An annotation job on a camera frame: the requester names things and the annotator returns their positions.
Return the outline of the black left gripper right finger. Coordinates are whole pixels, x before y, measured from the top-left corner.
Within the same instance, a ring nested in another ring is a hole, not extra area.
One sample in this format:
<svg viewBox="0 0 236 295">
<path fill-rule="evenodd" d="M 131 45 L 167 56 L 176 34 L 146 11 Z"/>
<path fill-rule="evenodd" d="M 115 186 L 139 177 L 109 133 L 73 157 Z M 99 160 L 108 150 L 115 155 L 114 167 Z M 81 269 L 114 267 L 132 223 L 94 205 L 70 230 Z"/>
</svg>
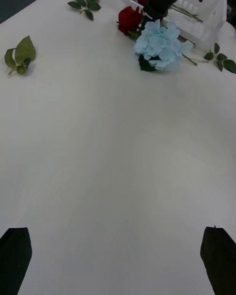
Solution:
<svg viewBox="0 0 236 295">
<path fill-rule="evenodd" d="M 200 256 L 216 295 L 236 294 L 236 243 L 223 228 L 206 227 Z"/>
</svg>

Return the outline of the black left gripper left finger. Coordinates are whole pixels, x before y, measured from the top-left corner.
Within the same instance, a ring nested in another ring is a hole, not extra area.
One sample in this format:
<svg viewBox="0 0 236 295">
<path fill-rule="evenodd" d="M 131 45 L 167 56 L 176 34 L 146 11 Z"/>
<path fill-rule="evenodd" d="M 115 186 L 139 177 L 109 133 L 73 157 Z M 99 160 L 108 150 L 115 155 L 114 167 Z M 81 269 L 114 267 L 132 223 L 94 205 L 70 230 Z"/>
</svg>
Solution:
<svg viewBox="0 0 236 295">
<path fill-rule="evenodd" d="M 0 238 L 0 294 L 19 292 L 32 257 L 28 228 L 9 228 Z"/>
</svg>

